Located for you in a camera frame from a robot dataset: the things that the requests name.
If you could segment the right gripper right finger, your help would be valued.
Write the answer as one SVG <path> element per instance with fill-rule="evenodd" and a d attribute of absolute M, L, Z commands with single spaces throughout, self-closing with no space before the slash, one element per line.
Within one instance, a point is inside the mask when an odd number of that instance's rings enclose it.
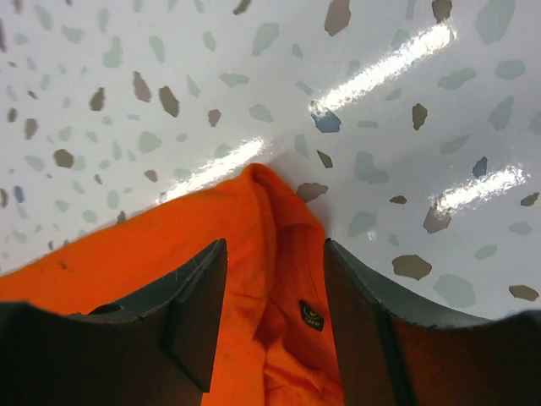
<path fill-rule="evenodd" d="M 370 269 L 334 240 L 325 288 L 348 405 L 537 405 L 540 314 L 490 321 Z"/>

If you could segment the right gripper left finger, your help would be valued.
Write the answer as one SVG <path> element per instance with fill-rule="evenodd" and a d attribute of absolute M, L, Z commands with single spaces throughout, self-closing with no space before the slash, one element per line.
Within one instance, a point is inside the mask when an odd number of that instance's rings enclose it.
<path fill-rule="evenodd" d="M 227 280 L 212 242 L 90 313 L 1 304 L 4 405 L 198 405 L 210 390 Z"/>

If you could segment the orange t-shirt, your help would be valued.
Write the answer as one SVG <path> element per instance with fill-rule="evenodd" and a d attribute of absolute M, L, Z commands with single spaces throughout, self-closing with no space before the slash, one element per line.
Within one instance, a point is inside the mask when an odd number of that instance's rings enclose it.
<path fill-rule="evenodd" d="M 227 242 L 227 284 L 205 405 L 341 405 L 322 225 L 272 170 L 90 234 L 1 279 L 1 296 L 87 313 Z"/>

